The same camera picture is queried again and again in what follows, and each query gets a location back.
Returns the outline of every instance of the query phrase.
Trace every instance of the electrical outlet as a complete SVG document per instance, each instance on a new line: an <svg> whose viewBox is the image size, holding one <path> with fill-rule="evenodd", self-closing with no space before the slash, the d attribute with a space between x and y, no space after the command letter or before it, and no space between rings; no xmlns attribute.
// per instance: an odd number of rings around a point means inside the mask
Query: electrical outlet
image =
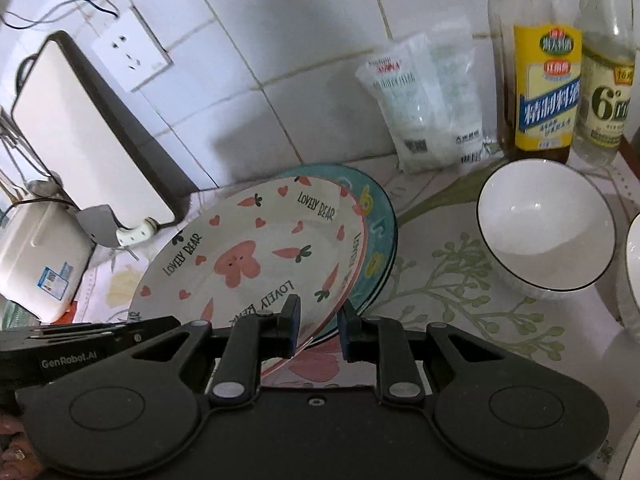
<svg viewBox="0 0 640 480"><path fill-rule="evenodd" d="M127 92L140 88L172 63L135 8L105 30L93 48Z"/></svg>

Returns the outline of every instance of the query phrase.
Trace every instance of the human hand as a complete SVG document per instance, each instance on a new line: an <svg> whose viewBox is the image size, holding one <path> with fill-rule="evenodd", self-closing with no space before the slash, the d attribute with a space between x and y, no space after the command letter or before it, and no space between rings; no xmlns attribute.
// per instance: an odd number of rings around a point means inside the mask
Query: human hand
<svg viewBox="0 0 640 480"><path fill-rule="evenodd" d="M0 434L12 435L7 450L2 453L0 480L33 480L43 466L31 449L19 418L0 412Z"/></svg>

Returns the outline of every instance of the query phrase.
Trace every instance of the wall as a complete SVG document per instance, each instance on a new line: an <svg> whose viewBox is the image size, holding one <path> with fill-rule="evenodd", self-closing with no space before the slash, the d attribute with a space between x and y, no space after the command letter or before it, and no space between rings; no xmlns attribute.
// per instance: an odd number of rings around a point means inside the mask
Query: wall
<svg viewBox="0 0 640 480"><path fill-rule="evenodd" d="M0 4L35 18L60 1ZM300 162L381 155L393 150L392 141L353 73L367 52L419 30L425 12L463 6L476 38L485 124L495 128L487 0L111 1L121 12L138 8L172 58L170 69L137 92L123 92L91 49L113 17L82 6L47 28L0 27L0 104L14 97L19 61L49 31L63 28L157 139L140 146L145 156L166 150L201 189ZM635 110L629 131L640 125L640 105Z"/></svg>

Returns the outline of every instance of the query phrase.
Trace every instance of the glass bottle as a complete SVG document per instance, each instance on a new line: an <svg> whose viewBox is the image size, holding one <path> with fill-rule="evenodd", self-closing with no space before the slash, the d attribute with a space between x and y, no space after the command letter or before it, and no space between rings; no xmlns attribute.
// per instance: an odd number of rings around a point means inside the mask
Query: glass bottle
<svg viewBox="0 0 640 480"><path fill-rule="evenodd" d="M613 162L625 131L636 65L631 0L580 0L582 88L574 151L594 166Z"/></svg>
<svg viewBox="0 0 640 480"><path fill-rule="evenodd" d="M577 0L489 0L498 142L511 160L566 162L580 89Z"/></svg>

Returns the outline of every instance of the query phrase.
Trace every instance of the plastic bag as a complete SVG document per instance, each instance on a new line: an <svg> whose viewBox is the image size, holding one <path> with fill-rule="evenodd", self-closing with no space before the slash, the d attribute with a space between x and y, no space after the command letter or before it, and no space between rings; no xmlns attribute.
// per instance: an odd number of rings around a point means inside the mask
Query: plastic bag
<svg viewBox="0 0 640 480"><path fill-rule="evenodd" d="M483 154L470 23L459 13L433 21L356 71L378 100L406 173L479 162Z"/></svg>

